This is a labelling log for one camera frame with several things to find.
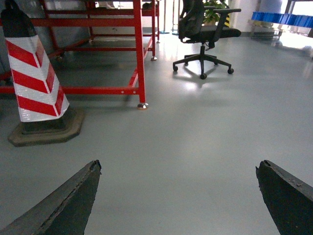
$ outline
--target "chair armrest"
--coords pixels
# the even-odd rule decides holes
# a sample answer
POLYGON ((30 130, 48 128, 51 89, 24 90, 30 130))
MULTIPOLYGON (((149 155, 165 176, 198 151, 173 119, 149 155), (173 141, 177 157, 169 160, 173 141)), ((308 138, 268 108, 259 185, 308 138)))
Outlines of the chair armrest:
POLYGON ((240 8, 235 8, 235 9, 213 9, 213 12, 218 13, 218 14, 229 14, 232 12, 241 12, 240 8))
POLYGON ((227 15, 229 13, 232 13, 232 12, 241 12, 241 9, 239 8, 235 8, 235 9, 215 9, 213 10, 213 12, 216 12, 218 14, 220 14, 220 20, 217 24, 217 28, 216 28, 216 31, 214 33, 214 37, 213 37, 213 41, 216 42, 219 40, 220 36, 221 36, 221 33, 222 33, 222 30, 223 30, 223 27, 225 25, 225 21, 226 21, 226 18, 227 18, 227 15))
POLYGON ((216 9, 216 7, 214 7, 214 6, 205 6, 204 7, 204 10, 214 10, 214 9, 216 9))

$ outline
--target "red and white striped cone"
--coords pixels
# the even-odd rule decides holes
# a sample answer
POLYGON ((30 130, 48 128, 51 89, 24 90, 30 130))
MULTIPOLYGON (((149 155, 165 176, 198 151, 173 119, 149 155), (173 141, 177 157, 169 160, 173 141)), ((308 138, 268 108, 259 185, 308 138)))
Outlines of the red and white striped cone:
POLYGON ((6 38, 21 122, 58 119, 69 103, 38 35, 6 38))
POLYGON ((6 0, 5 6, 1 20, 21 120, 9 141, 25 146, 64 142, 77 136, 84 114, 69 108, 28 16, 13 0, 6 0))

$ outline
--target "chair base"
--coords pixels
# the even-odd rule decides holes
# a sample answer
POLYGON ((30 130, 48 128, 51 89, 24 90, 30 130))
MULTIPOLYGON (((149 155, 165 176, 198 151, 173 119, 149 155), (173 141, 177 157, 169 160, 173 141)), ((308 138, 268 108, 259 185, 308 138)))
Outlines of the chair base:
POLYGON ((184 59, 181 60, 177 60, 173 63, 173 70, 177 71, 178 67, 176 66, 177 64, 181 64, 181 63, 185 63, 188 64, 188 62, 190 61, 195 61, 195 60, 199 60, 200 61, 200 65, 201 65, 201 79, 205 79, 206 78, 206 74, 204 73, 204 61, 210 61, 213 62, 215 65, 225 65, 228 66, 228 73, 232 74, 234 72, 234 69, 231 68, 231 64, 227 63, 223 60, 219 60, 217 59, 216 56, 214 55, 208 55, 204 53, 205 51, 205 45, 202 44, 201 46, 201 50, 200 50, 200 54, 193 54, 193 55, 185 55, 184 59))

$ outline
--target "potted plant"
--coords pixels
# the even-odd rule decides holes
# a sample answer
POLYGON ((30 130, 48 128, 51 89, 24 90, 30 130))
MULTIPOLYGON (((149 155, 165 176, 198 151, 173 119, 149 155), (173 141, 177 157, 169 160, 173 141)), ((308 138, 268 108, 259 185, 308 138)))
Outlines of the potted plant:
MULTIPOLYGON (((205 0, 203 3, 204 6, 213 6, 216 9, 225 9, 226 4, 222 3, 223 1, 221 0, 205 0)), ((216 22, 220 20, 220 15, 213 12, 213 10, 205 10, 204 11, 204 20, 203 23, 204 25, 215 25, 216 22)))

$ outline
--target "blue barrier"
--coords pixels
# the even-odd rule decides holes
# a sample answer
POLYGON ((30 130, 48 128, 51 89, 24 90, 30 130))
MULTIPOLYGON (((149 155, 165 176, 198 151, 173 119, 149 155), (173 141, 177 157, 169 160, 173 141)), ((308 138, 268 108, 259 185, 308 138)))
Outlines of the blue barrier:
POLYGON ((277 24, 288 24, 298 27, 313 28, 313 16, 280 14, 271 12, 253 12, 252 20, 277 24))

